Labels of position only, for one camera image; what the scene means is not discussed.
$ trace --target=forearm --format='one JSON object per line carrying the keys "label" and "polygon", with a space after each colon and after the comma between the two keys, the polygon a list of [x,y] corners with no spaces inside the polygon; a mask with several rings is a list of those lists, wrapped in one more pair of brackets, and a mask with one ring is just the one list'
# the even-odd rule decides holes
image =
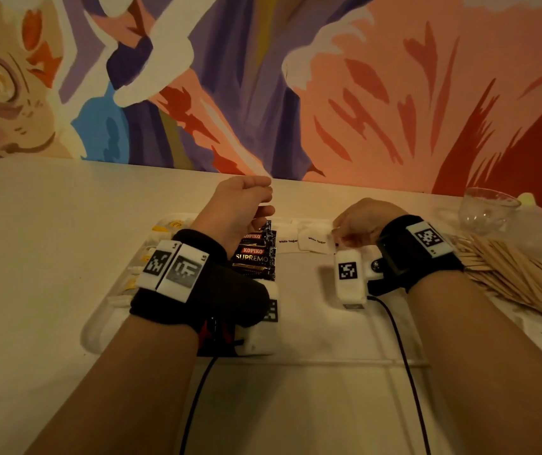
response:
{"label": "forearm", "polygon": [[470,452],[542,454],[542,351],[460,272],[425,277],[408,304]]}
{"label": "forearm", "polygon": [[128,317],[27,454],[169,453],[197,348],[191,327]]}

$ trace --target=colorful wall mural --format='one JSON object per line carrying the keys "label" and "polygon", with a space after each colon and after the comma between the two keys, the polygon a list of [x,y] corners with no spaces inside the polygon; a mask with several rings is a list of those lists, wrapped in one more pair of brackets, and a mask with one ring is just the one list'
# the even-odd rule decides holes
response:
{"label": "colorful wall mural", "polygon": [[542,206],[542,0],[0,0],[0,158]]}

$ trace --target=clear glass mug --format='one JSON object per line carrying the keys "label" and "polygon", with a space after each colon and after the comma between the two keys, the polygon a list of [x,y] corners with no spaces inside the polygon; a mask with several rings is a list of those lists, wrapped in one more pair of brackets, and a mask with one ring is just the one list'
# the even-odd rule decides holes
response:
{"label": "clear glass mug", "polygon": [[522,203],[507,193],[472,187],[465,190],[459,222],[465,231],[486,235],[499,230]]}

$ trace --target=light green object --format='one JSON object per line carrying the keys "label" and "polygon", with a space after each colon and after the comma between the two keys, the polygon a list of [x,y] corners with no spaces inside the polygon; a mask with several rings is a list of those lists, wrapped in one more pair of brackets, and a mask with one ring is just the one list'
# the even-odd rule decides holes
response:
{"label": "light green object", "polygon": [[532,193],[522,193],[518,196],[518,199],[523,206],[536,206],[536,201],[534,200],[534,195]]}

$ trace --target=wire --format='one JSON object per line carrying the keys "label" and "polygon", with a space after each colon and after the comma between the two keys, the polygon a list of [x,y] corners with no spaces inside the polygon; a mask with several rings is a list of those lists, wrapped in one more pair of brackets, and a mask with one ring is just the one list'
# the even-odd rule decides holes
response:
{"label": "wire", "polygon": [[384,301],[380,298],[373,297],[368,295],[368,300],[374,300],[381,304],[385,311],[389,315],[391,324],[393,324],[393,330],[396,331],[397,344],[400,347],[400,353],[402,353],[402,360],[404,361],[404,366],[406,367],[406,374],[408,374],[408,380],[410,381],[410,387],[412,388],[412,395],[414,397],[414,403],[417,406],[417,413],[419,414],[419,423],[421,425],[421,433],[423,433],[423,442],[425,443],[425,453],[431,455],[431,448],[429,447],[429,438],[427,437],[427,429],[425,428],[425,420],[423,418],[423,411],[421,410],[421,403],[419,402],[419,395],[417,393],[417,387],[414,385],[414,379],[412,378],[412,372],[410,371],[410,366],[408,366],[408,359],[406,358],[406,351],[404,350],[404,344],[402,343],[402,337],[400,336],[400,331],[397,329],[396,320],[391,314],[389,307],[385,305]]}
{"label": "wire", "polygon": [[218,359],[218,356],[212,358],[212,360],[208,363],[208,366],[206,367],[206,371],[201,377],[201,380],[199,380],[199,386],[197,387],[197,391],[195,392],[195,397],[193,398],[193,402],[191,403],[191,410],[189,411],[189,416],[187,417],[187,423],[185,424],[185,431],[182,434],[181,450],[179,451],[179,455],[185,455],[185,449],[187,448],[187,440],[189,438],[189,429],[191,429],[191,422],[193,421],[193,415],[195,414],[195,407],[197,407],[197,401],[199,400],[199,395],[201,394],[201,390],[204,387],[206,378],[208,377],[208,374],[212,370],[212,366],[214,366],[214,363],[216,362],[217,359]]}

